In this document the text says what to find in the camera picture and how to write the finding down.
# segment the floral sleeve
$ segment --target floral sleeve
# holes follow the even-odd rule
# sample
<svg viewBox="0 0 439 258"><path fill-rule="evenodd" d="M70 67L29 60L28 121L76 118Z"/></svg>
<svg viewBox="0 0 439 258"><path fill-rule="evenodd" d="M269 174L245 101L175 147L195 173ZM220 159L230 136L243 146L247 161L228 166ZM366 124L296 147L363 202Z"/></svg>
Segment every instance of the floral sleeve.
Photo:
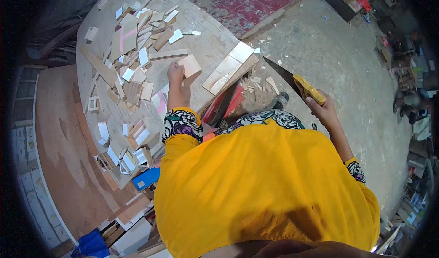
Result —
<svg viewBox="0 0 439 258"><path fill-rule="evenodd" d="M348 168L349 173L354 179L363 184L366 183L366 177L364 176L363 170L359 166L357 158L353 157L352 159L344 162L344 164Z"/></svg>
<svg viewBox="0 0 439 258"><path fill-rule="evenodd" d="M189 107L176 107L167 112L165 119L165 133L162 142L165 143L171 136L178 134L189 135L198 143L203 142L203 128L198 115Z"/></svg>

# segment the wooden workbench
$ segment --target wooden workbench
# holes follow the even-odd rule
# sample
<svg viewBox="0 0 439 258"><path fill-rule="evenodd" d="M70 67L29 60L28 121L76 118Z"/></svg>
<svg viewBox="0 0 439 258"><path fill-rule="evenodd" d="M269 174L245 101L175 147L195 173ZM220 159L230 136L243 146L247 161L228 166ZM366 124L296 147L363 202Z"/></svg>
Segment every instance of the wooden workbench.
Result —
<svg viewBox="0 0 439 258"><path fill-rule="evenodd" d="M80 47L85 45L88 50L96 54L99 58L102 58L103 53L108 50L110 42L112 41L112 35L116 26L116 10L120 8L123 3L131 5L136 1L143 3L145 0L109 0L99 11L95 6L80 26L78 30L76 62L78 86L83 104L88 100L88 92L93 79L92 66L80 52ZM160 52L188 48L189 53L194 54L202 68L202 73L190 86L190 107L195 111L198 111L214 97L201 85L239 41L211 15L207 14L188 0L151 0L146 7L161 12L167 11L175 5L179 5L179 8L177 9L179 14L177 15L177 21L173 23L174 30L178 28L183 32L196 30L200 31L201 35L185 35L181 40L172 45L169 43L165 44L165 46L160 49ZM85 44L86 41L84 40L84 36L89 27L97 27L99 30L93 41L90 44ZM154 53L156 51L151 47L149 52ZM148 68L148 71L145 74L147 76L146 81L154 83L152 95L156 94L169 83L166 75L168 66L172 61L181 58L182 57L152 61L152 66ZM156 129L160 133L164 133L163 119L159 117L152 102L141 100L140 107L138 107L136 112L133 113L114 104L114 102L107 96L108 88L109 86L105 81L102 78L98 78L93 96L99 96L99 112L86 113L86 118L92 132L96 128L98 122L107 121L107 127L111 139L114 134L122 134L122 123L135 125L139 122L140 118L148 117L151 120L151 123L148 125L152 127L153 130ZM97 143L94 133L93 137L99 152L105 152L106 148ZM161 141L159 141L157 145L151 148L151 153L156 153L162 145ZM128 183L129 176L122 175L122 179L124 176L126 176L127 179L125 182Z"/></svg>

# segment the hand saw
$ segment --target hand saw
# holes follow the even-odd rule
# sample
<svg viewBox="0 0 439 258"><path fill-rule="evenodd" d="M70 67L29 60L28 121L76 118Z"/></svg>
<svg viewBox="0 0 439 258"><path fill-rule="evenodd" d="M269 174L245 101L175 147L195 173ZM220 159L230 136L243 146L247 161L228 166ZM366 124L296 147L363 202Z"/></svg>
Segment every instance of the hand saw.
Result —
<svg viewBox="0 0 439 258"><path fill-rule="evenodd" d="M264 60L296 91L296 93L305 100L307 97L311 97L320 106L325 104L326 98L321 95L317 89L312 87L308 82L297 74L293 74L277 63L264 57Z"/></svg>

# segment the yellow saw handle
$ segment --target yellow saw handle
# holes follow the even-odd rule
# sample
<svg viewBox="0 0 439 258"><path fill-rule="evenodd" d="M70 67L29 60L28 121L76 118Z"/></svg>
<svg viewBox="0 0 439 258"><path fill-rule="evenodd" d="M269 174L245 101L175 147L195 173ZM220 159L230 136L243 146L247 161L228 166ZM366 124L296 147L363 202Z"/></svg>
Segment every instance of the yellow saw handle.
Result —
<svg viewBox="0 0 439 258"><path fill-rule="evenodd" d="M294 74L293 79L294 79L294 83L296 83L297 87L299 88L300 95L302 96L303 100L305 100L306 97L311 97L320 106L325 104L326 98L323 95L321 95L317 91L317 89L315 89L310 84L308 84L308 82L304 78Z"/></svg>

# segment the yellow shirt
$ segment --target yellow shirt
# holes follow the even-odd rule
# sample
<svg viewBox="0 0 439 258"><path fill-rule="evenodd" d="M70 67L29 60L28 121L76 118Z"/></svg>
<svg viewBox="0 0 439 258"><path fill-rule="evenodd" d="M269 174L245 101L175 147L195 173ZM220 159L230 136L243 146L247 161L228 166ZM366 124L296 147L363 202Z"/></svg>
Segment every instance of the yellow shirt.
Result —
<svg viewBox="0 0 439 258"><path fill-rule="evenodd" d="M314 130L266 123L202 144L186 134L166 140L155 213L170 254L200 257L260 239L333 240L371 250L378 201L350 175L331 141Z"/></svg>

